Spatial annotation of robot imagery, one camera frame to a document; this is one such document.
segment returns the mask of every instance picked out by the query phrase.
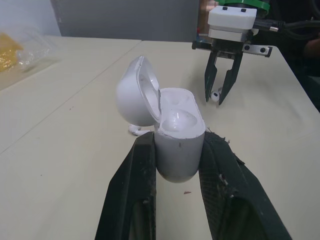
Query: dark clothing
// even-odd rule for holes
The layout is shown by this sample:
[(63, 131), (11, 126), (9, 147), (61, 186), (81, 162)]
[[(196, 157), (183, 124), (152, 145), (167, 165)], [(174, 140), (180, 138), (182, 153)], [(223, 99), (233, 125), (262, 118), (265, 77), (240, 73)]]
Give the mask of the dark clothing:
[[(308, 0), (271, 0), (267, 19), (293, 23), (311, 20), (313, 14)], [(299, 29), (297, 34), (308, 34), (314, 29)], [(295, 40), (276, 32), (259, 32), (253, 39), (257, 45), (271, 45), (279, 48), (294, 75), (320, 112), (320, 84), (309, 76), (320, 77), (320, 59), (305, 59), (303, 51), (308, 40)]]

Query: white table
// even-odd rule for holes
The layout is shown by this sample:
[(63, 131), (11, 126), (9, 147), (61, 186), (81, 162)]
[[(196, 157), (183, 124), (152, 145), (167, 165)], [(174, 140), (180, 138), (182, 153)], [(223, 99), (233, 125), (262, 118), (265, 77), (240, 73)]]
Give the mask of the white table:
[[(150, 41), (139, 43), (0, 155), (0, 238), (94, 239), (109, 181), (135, 140), (117, 113), (114, 90), (141, 54), (161, 87), (194, 93), (207, 126), (229, 139), (259, 178), (292, 238), (317, 239), (320, 116), (280, 52), (274, 48), (270, 59), (245, 55), (237, 82), (216, 107), (204, 101), (209, 53), (192, 50), (190, 43)], [(218, 59), (216, 87), (231, 64)], [(181, 184), (158, 175), (156, 203), (157, 240), (211, 239), (198, 174)]]
[[(140, 43), (126, 39), (48, 38), (56, 45), (53, 54), (30, 71), (14, 74), (13, 81), (24, 80), (0, 92), (0, 153)], [(2, 77), (0, 74), (0, 90), (8, 82)]]

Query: white charging case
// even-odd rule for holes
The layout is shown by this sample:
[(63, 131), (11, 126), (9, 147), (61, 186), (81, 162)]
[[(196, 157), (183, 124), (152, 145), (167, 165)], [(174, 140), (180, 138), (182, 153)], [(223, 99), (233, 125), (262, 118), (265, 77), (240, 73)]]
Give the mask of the white charging case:
[(154, 125), (156, 167), (165, 179), (182, 183), (196, 174), (206, 125), (190, 91), (160, 89), (150, 62), (140, 56), (117, 85), (116, 105), (130, 124)]

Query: plastic bag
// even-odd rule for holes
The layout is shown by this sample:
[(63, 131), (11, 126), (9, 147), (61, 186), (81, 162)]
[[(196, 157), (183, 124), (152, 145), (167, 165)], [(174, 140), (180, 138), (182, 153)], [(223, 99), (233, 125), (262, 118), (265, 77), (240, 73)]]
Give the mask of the plastic bag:
[(46, 57), (54, 47), (35, 28), (11, 26), (0, 29), (0, 72), (25, 70)]

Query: open case lid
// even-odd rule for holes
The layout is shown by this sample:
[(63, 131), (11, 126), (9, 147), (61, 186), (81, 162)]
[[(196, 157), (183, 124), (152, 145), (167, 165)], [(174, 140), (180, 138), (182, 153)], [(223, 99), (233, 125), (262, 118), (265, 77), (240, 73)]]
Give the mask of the open case lid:
[(116, 105), (130, 124), (152, 126), (160, 123), (159, 83), (146, 57), (139, 56), (130, 63), (117, 85)]

